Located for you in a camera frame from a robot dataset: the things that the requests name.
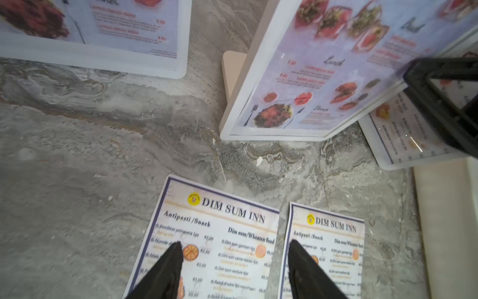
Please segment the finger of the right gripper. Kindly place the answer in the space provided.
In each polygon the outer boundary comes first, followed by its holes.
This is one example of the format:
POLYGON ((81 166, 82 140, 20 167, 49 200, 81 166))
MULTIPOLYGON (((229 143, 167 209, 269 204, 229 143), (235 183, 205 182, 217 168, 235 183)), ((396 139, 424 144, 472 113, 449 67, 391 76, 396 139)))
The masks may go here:
POLYGON ((404 93, 438 136, 449 146, 473 158, 478 156, 478 98, 459 108, 440 91, 433 79, 478 81, 478 59, 420 58, 403 75, 404 93))

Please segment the white plastic tray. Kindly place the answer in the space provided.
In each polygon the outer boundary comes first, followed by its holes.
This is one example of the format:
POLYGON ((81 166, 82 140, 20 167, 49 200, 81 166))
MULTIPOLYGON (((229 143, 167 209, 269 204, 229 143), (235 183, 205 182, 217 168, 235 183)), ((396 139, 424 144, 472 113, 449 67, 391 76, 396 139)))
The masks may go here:
POLYGON ((477 298, 477 159, 417 166, 414 175, 431 297, 477 298))

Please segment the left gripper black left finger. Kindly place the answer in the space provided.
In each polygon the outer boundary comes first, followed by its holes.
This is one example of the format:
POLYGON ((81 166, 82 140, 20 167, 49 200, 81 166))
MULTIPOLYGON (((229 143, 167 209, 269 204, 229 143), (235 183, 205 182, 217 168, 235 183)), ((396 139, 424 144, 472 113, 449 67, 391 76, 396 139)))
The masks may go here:
POLYGON ((183 260, 181 243, 173 243, 126 299, 176 299, 183 260))

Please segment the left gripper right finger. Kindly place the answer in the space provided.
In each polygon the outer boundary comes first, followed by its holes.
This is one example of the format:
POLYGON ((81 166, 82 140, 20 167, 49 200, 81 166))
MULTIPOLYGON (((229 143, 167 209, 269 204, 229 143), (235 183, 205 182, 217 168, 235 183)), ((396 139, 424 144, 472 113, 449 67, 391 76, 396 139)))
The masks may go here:
POLYGON ((297 240, 288 249, 289 280, 294 299, 346 299, 297 240))

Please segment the pink new menu sheet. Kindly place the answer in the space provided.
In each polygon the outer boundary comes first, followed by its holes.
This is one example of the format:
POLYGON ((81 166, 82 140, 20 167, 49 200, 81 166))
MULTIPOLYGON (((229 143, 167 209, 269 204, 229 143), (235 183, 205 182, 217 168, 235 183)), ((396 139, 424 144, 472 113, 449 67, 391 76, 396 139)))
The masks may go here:
POLYGON ((303 1, 234 133, 336 128, 477 24, 476 1, 303 1))
POLYGON ((178 1, 1 1, 1 31, 178 56, 178 1))

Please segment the old dim sum menu sheet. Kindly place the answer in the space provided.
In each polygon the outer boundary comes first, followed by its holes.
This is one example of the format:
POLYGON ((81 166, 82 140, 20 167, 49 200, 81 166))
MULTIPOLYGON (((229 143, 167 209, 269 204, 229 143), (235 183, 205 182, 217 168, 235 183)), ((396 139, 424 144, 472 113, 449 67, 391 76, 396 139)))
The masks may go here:
POLYGON ((279 299, 293 297, 288 251, 298 241, 307 255, 349 299, 362 297, 365 221, 298 203, 290 204, 281 266, 279 299))

